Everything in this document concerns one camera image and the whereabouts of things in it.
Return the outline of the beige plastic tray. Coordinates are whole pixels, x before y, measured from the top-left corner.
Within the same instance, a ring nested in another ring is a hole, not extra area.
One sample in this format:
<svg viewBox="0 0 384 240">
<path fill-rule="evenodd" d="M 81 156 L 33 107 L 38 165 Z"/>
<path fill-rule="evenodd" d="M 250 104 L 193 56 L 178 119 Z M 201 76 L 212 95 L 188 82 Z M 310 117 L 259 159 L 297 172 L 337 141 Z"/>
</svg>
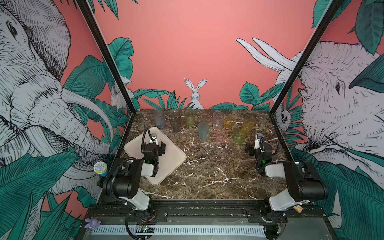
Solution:
<svg viewBox="0 0 384 240">
<path fill-rule="evenodd" d="M 171 173 L 173 173 L 187 159 L 186 154 L 175 145 L 160 129 L 150 128 L 151 134 L 157 135 L 158 143 L 166 144 L 166 153 L 159 156 L 159 169 L 155 177 L 146 177 L 153 186 L 162 183 Z M 124 151 L 129 157 L 142 159 L 141 142 L 143 133 L 124 145 Z"/>
</svg>

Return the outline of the blue-grey transparent tumbler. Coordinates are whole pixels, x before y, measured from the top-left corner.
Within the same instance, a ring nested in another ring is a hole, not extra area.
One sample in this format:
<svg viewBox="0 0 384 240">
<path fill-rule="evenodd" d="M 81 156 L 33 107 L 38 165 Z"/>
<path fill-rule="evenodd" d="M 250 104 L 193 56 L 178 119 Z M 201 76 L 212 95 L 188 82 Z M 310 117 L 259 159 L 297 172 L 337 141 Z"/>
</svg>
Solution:
<svg viewBox="0 0 384 240">
<path fill-rule="evenodd" d="M 165 112 L 164 110 L 153 110 L 152 116 L 154 117 L 156 126 L 159 129 L 164 129 L 166 127 Z"/>
</svg>

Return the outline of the dark smoky transparent tumbler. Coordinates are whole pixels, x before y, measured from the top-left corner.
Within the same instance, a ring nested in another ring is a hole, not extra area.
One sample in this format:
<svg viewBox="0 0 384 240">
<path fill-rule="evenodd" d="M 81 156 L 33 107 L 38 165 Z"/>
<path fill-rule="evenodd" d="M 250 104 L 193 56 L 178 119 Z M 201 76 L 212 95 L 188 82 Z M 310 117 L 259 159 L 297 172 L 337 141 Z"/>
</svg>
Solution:
<svg viewBox="0 0 384 240">
<path fill-rule="evenodd" d="M 173 132 L 179 133 L 181 131 L 181 115 L 177 111 L 172 111 L 169 115 L 169 120 Z"/>
</svg>

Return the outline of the light green faceted tumbler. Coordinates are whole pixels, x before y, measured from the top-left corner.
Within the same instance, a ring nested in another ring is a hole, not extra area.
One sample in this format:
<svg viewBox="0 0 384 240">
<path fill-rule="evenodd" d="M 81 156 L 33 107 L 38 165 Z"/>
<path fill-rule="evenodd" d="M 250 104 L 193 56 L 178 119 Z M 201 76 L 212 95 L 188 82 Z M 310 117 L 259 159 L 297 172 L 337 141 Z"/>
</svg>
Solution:
<svg viewBox="0 0 384 240">
<path fill-rule="evenodd" d="M 187 109 L 184 111 L 184 116 L 185 116 L 186 126 L 188 128 L 193 128 L 195 126 L 196 110 Z"/>
</svg>

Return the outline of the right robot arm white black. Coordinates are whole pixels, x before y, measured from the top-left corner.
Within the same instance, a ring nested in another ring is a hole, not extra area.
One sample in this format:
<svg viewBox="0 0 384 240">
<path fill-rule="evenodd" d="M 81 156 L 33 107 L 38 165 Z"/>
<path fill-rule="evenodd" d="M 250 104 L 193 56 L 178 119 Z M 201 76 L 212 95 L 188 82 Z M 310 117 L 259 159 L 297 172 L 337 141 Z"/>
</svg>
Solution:
<svg viewBox="0 0 384 240">
<path fill-rule="evenodd" d="M 328 197 L 328 189 L 312 163 L 273 161 L 272 156 L 277 151 L 261 139 L 252 145 L 246 144 L 245 152 L 255 157 L 255 169 L 260 175 L 286 181 L 287 187 L 284 190 L 266 198 L 267 212 L 284 212 L 289 208 Z"/>
</svg>

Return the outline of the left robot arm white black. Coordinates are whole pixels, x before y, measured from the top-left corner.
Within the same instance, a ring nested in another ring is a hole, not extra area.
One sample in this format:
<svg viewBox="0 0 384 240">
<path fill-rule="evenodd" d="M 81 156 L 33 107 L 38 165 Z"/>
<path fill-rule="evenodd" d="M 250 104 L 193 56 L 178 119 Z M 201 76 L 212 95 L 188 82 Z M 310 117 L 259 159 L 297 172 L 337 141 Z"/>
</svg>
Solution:
<svg viewBox="0 0 384 240">
<path fill-rule="evenodd" d="M 139 189 L 140 179 L 141 176 L 156 176 L 159 156 L 166 153 L 166 144 L 143 143 L 142 153 L 142 159 L 117 159 L 113 164 L 103 185 L 102 200 L 105 203 L 130 205 L 137 211 L 148 210 L 151 199 Z"/>
</svg>

